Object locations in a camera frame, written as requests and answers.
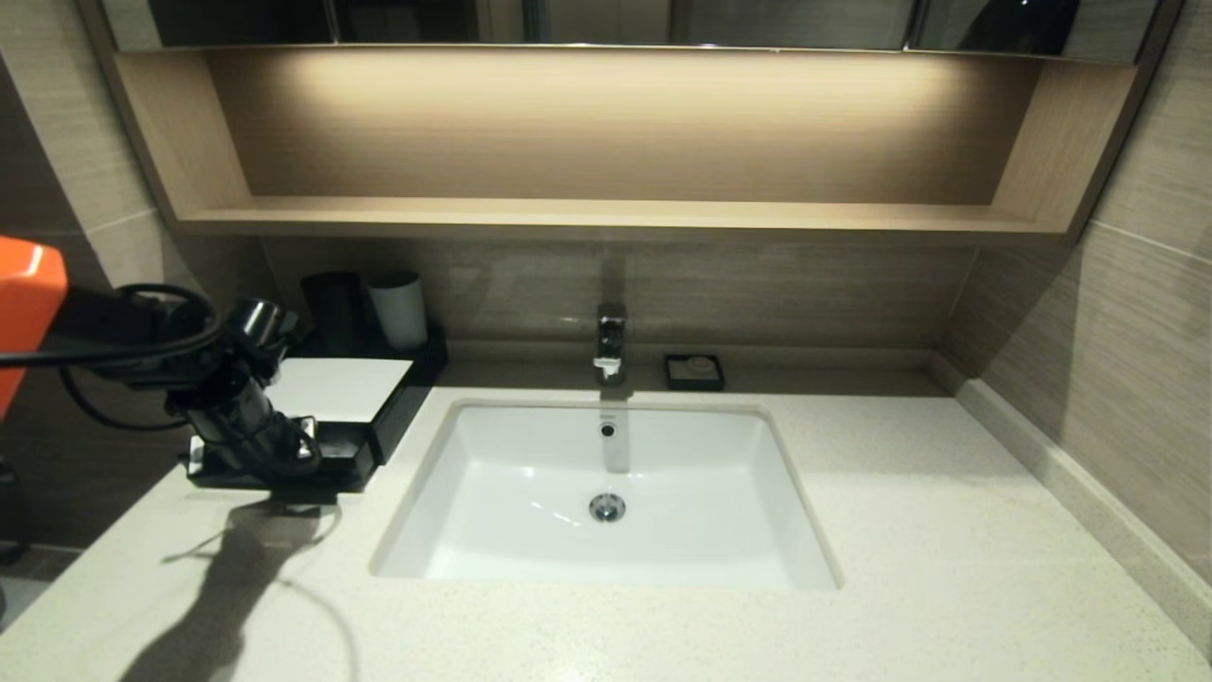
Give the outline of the white cup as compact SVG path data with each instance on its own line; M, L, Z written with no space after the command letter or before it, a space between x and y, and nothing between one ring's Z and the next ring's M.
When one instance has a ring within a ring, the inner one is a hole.
M411 353L428 340L427 311L419 273L377 273L367 280L368 299L381 323L385 345Z

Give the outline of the white panel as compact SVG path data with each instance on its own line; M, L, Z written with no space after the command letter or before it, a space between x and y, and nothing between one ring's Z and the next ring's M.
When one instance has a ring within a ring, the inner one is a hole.
M284 415L368 423L411 367L395 359L286 359L265 394Z

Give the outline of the chrome faucet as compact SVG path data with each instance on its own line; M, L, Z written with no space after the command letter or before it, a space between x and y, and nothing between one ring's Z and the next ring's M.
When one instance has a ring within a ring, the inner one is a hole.
M598 384L619 386L625 379L624 342L628 315L625 306L606 302L598 305L598 336L593 367Z

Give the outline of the black plastic tray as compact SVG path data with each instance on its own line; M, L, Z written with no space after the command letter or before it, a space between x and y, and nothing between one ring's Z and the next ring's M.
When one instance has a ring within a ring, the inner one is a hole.
M224 462L221 454L193 436L179 460L185 476L202 489L268 492L278 499L331 502L338 494L359 494L381 466L381 445L366 422L319 422L297 415L290 422L316 441L320 448L315 471L305 476L263 482Z

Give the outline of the white sink basin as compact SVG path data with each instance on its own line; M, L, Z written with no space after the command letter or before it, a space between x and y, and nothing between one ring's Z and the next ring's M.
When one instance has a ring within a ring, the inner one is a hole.
M600 523L594 495L627 512ZM461 402L371 563L377 577L741 590L844 586L766 415Z

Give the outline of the mirror cabinet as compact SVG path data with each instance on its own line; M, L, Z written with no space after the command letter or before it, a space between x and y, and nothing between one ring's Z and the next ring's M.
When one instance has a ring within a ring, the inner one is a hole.
M270 46L924 52L1140 61L1183 0L75 0L113 51Z

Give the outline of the black cup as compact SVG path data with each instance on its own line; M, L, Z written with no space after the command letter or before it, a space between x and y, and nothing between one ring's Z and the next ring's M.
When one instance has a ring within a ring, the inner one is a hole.
M356 273L316 273L301 290L324 350L355 359L366 350L364 296Z

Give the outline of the wooden wall shelf niche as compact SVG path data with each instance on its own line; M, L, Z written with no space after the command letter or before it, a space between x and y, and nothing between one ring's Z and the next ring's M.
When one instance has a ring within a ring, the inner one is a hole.
M198 236L1069 242L1140 65L965 53L114 53L168 227Z

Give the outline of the black amenity drawer box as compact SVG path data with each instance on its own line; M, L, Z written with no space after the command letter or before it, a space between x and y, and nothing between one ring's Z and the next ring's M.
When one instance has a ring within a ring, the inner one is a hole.
M391 459L394 449L398 449L399 441L411 422L419 413L419 408L429 396L430 389L438 383L438 377L448 363L448 349L446 333L439 327L428 329L428 340L424 346L411 353L398 353L390 346L378 342L367 346L361 357L355 359L395 359L395 361L410 361L412 367L405 379L395 388L388 402L381 407L381 413L368 422L375 430L381 455L378 468L385 465ZM291 353L287 359L347 359L330 355L319 340L307 340L299 350Z

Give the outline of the black soap dish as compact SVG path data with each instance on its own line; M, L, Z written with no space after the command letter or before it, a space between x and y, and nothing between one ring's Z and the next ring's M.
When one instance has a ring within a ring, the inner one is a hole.
M664 359L664 376L667 376L667 386L670 391L678 392L724 392L726 388L726 379L724 379L722 363L719 362L716 355L707 355L707 357L714 359L716 368L719 369L719 376L714 379L702 380L701 377L686 376L684 369L684 361L692 355L701 354L670 354Z

